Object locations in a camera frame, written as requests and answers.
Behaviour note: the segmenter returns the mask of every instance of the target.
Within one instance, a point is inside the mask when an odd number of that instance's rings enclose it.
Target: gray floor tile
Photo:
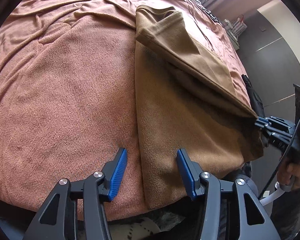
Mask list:
[[[300,64],[284,39],[242,60],[253,88],[264,106],[294,94],[300,85]]]
[[[245,19],[244,23],[247,25],[247,29],[238,39],[240,49],[237,51],[241,60],[282,37],[276,28],[258,11]]]
[[[286,98],[280,102],[266,106],[264,108],[266,116],[273,115],[275,117],[294,122],[294,118],[296,115],[295,99],[296,98],[293,95],[292,97]]]

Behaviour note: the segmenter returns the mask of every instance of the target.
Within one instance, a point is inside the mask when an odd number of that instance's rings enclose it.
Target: human hand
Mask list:
[[[280,184],[289,185],[291,176],[295,176],[296,179],[293,183],[291,190],[296,190],[300,188],[300,165],[289,163],[288,160],[285,159],[282,165],[279,167],[277,173],[277,179]]]

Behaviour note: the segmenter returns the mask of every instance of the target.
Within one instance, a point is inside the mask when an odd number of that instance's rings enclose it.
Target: pink blanket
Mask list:
[[[23,0],[0,29],[0,199],[37,210],[59,179],[84,179],[125,147],[128,166],[107,218],[148,210],[134,84],[142,4],[180,10],[250,105],[228,36],[190,0]]]

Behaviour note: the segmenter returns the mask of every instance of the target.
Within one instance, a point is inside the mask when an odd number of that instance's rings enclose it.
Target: folded brown towel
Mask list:
[[[185,195],[175,161],[221,178],[263,153],[256,114],[235,96],[228,68],[186,29],[173,7],[136,10],[135,83],[146,202],[157,208]]]

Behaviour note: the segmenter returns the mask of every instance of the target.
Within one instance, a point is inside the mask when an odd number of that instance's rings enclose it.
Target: white cable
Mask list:
[[[265,198],[260,200],[260,203],[261,203],[262,206],[265,206],[265,205],[271,203],[272,201],[276,200],[277,198],[282,196],[282,194],[285,192],[280,187],[278,187],[277,184],[279,184],[279,183],[278,182],[276,183],[277,190],[275,192],[270,194],[268,197],[265,197]]]

